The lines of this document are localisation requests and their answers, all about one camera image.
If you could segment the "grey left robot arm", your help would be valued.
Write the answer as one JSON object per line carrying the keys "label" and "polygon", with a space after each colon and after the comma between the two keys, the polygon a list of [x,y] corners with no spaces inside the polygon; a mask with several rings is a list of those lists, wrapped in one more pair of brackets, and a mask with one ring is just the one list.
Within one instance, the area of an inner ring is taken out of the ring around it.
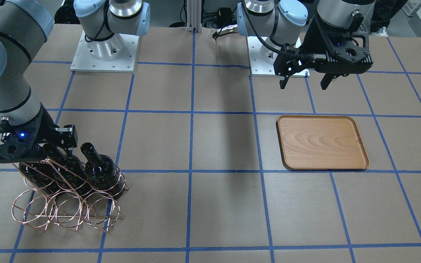
{"label": "grey left robot arm", "polygon": [[289,77],[305,69],[332,80],[361,74],[373,66],[364,16],[374,0],[321,0],[311,20],[298,0],[241,0],[236,7],[240,35],[257,37],[271,52],[275,76],[285,89]]}

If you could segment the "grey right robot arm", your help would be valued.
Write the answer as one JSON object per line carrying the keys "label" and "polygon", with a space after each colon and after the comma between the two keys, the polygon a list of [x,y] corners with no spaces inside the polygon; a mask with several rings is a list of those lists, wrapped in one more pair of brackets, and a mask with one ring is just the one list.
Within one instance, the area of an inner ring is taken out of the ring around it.
{"label": "grey right robot arm", "polygon": [[24,78],[54,26],[54,13],[35,0],[0,5],[0,163],[34,163],[49,143],[71,155],[74,125],[57,126]]}

